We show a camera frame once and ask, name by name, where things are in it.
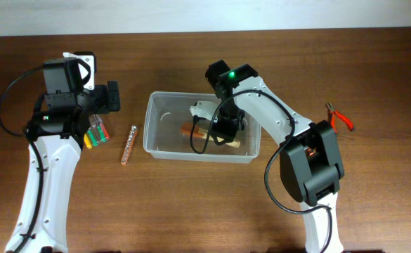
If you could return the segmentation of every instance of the red pliers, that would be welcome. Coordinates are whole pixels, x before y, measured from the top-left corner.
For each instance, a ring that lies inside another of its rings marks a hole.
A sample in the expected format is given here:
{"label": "red pliers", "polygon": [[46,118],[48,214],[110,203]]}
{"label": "red pliers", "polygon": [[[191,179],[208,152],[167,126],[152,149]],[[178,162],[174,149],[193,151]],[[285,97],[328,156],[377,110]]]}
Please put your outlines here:
{"label": "red pliers", "polygon": [[329,115],[328,122],[332,125],[333,130],[336,134],[338,132],[337,132],[337,128],[334,125],[334,118],[335,117],[338,117],[340,120],[342,120],[346,124],[346,126],[348,127],[348,129],[350,131],[355,131],[355,126],[353,125],[352,121],[348,117],[342,115],[340,112],[335,110],[334,107],[333,107],[333,104],[331,102],[327,102],[325,104],[325,106],[328,109],[328,115]]}

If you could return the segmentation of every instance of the yellow marker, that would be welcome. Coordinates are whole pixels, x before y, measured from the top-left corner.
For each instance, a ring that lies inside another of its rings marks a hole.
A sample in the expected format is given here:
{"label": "yellow marker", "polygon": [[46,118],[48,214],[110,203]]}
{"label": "yellow marker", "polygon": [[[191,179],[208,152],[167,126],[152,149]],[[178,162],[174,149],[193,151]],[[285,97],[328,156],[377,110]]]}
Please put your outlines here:
{"label": "yellow marker", "polygon": [[90,139],[88,139],[88,136],[86,136],[86,134],[84,135],[84,142],[85,142],[85,145],[88,149],[91,149],[93,147],[91,145]]}

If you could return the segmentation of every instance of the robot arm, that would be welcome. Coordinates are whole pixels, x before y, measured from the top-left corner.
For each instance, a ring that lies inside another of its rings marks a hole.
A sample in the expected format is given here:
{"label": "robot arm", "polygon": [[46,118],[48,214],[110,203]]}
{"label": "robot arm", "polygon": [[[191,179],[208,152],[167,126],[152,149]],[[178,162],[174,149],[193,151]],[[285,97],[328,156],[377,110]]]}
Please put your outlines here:
{"label": "robot arm", "polygon": [[18,222],[6,252],[68,252],[67,207],[84,134],[90,127],[89,116],[120,109],[117,82],[94,85],[93,53],[64,56],[43,66],[47,92],[42,98],[48,111],[39,111],[43,100],[38,100],[26,126],[31,142],[29,174]]}
{"label": "robot arm", "polygon": [[[242,119],[249,113],[273,137],[276,143],[282,145],[291,132],[289,117],[279,106],[266,96],[260,96],[262,91],[273,97],[293,116],[295,131],[281,155],[280,175],[288,193],[306,211],[317,205],[331,207],[332,234],[325,252],[342,252],[343,246],[339,240],[336,222],[336,201],[339,190],[339,179],[344,175],[344,168],[336,142],[336,136],[331,126],[326,122],[318,124],[302,117],[281,101],[263,82],[258,73],[248,65],[234,70],[222,60],[209,66],[205,74],[208,82],[222,101],[232,94],[252,90],[235,96],[229,103],[222,105],[217,121],[211,126],[210,136],[224,138],[225,142],[233,141],[237,131],[242,130]],[[200,101],[192,106],[193,116],[211,120],[216,106]],[[319,209],[304,215],[306,228],[306,250],[309,253],[321,252],[329,237],[329,219],[324,209]]]}

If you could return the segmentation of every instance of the wooden table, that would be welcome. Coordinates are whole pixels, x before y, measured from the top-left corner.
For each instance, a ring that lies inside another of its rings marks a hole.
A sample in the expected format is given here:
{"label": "wooden table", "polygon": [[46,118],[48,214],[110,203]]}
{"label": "wooden table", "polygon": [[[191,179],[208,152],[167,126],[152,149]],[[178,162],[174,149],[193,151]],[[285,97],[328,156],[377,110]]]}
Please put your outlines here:
{"label": "wooden table", "polygon": [[[291,108],[318,122],[332,101],[356,131],[337,122],[346,176],[337,215],[346,249],[411,252],[411,28],[185,34],[0,37],[0,93],[20,73],[63,51],[94,51],[97,83],[117,80],[122,109],[107,116],[112,140],[84,150],[71,187],[70,252],[282,252],[304,247],[302,217],[267,196],[263,171],[276,144],[264,131],[251,164],[156,160],[136,139],[119,161],[129,127],[142,130],[153,91],[212,93],[208,64],[249,63]],[[19,131],[45,90],[42,74],[20,82],[4,104]],[[17,221],[27,143],[0,129],[0,252]],[[287,206],[299,208],[271,184]]]}

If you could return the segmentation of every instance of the white wall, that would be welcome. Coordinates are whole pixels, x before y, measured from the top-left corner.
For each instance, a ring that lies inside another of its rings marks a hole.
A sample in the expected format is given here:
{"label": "white wall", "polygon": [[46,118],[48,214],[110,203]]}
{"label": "white wall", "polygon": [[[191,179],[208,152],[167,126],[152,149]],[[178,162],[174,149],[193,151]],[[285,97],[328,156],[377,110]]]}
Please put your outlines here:
{"label": "white wall", "polygon": [[411,26],[411,0],[0,0],[0,36]]}

